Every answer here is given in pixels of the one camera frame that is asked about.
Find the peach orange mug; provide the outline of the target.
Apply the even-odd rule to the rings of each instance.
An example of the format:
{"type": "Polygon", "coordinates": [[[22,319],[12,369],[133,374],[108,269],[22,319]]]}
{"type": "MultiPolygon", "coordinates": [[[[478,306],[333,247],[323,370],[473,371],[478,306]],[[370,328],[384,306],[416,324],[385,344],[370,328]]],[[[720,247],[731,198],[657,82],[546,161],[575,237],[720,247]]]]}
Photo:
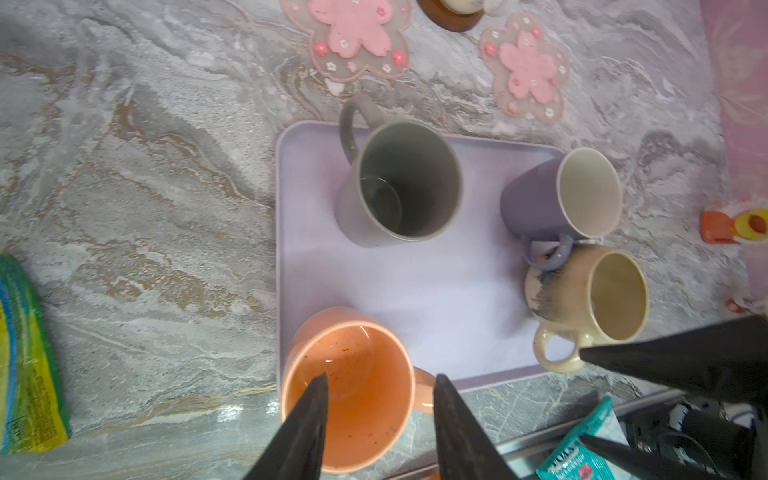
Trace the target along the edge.
{"type": "Polygon", "coordinates": [[[372,465],[394,445],[412,410],[433,412],[435,377],[412,364],[395,334],[357,310],[325,309],[298,330],[284,365],[282,419],[322,374],[329,383],[325,473],[372,465]]]}

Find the white mug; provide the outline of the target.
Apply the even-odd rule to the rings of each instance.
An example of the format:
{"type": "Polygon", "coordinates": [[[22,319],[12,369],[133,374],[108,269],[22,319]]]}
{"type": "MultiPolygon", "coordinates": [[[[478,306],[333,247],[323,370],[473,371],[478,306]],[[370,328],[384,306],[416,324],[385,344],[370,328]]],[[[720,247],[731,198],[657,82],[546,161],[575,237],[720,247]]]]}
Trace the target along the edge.
{"type": "Polygon", "coordinates": [[[453,13],[471,15],[483,12],[491,16],[515,10],[519,0],[442,0],[441,3],[453,13]]]}

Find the brown wooden round coaster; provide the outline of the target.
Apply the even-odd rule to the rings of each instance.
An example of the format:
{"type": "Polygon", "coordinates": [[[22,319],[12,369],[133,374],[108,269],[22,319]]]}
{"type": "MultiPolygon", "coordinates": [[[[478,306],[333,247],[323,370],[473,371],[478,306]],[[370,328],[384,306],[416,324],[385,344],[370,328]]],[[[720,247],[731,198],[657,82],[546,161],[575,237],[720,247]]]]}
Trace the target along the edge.
{"type": "Polygon", "coordinates": [[[471,15],[453,13],[439,0],[418,0],[418,4],[433,23],[451,32],[466,32],[475,27],[484,16],[483,12],[471,15]]]}

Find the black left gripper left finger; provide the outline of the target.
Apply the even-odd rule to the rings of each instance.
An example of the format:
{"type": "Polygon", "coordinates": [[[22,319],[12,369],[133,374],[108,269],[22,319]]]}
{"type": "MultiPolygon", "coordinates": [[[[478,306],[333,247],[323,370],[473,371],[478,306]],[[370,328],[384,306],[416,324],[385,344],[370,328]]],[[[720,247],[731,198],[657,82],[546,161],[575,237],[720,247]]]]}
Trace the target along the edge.
{"type": "Polygon", "coordinates": [[[329,383],[323,373],[309,383],[245,479],[319,479],[328,408],[329,383]]]}

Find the pink flower silicone coaster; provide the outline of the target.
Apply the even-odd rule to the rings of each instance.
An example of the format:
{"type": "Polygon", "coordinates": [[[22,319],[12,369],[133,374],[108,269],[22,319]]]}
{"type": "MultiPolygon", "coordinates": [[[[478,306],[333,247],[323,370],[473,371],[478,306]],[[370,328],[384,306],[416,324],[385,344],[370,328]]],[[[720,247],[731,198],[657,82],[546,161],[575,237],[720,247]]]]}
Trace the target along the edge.
{"type": "Polygon", "coordinates": [[[496,104],[505,114],[531,117],[546,125],[561,119],[563,87],[572,66],[563,50],[547,38],[535,16],[515,12],[505,26],[486,29],[479,50],[493,74],[496,104]]]}

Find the lavender mug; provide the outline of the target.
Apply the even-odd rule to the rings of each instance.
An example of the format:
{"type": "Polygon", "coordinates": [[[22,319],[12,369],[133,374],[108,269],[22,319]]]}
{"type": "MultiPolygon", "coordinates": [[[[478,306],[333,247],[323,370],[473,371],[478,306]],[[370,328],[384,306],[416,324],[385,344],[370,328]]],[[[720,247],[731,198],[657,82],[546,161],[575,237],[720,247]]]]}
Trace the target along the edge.
{"type": "Polygon", "coordinates": [[[562,267],[577,241],[611,233],[622,210],[614,166],[586,147],[523,173],[500,198],[505,226],[523,242],[526,262],[542,271],[562,267]]]}

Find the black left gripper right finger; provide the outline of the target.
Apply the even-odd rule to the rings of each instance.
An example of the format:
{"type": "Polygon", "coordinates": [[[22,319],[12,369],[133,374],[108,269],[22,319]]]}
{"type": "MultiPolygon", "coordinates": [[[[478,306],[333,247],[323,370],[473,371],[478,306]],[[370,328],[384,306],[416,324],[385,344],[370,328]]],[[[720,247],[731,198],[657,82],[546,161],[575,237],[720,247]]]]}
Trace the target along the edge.
{"type": "Polygon", "coordinates": [[[445,374],[436,376],[433,415],[442,480],[518,478],[445,374]]]}

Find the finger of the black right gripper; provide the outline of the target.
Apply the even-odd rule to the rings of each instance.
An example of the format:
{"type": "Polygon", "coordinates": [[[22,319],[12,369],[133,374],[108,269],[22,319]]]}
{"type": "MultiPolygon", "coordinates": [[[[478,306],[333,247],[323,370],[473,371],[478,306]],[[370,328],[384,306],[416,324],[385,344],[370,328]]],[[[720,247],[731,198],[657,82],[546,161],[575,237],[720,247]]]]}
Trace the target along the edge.
{"type": "Polygon", "coordinates": [[[720,476],[643,452],[630,446],[590,435],[579,437],[591,452],[615,464],[638,479],[719,480],[720,476]]]}
{"type": "Polygon", "coordinates": [[[582,361],[729,403],[767,406],[767,318],[752,315],[657,340],[584,348],[582,361]]]}

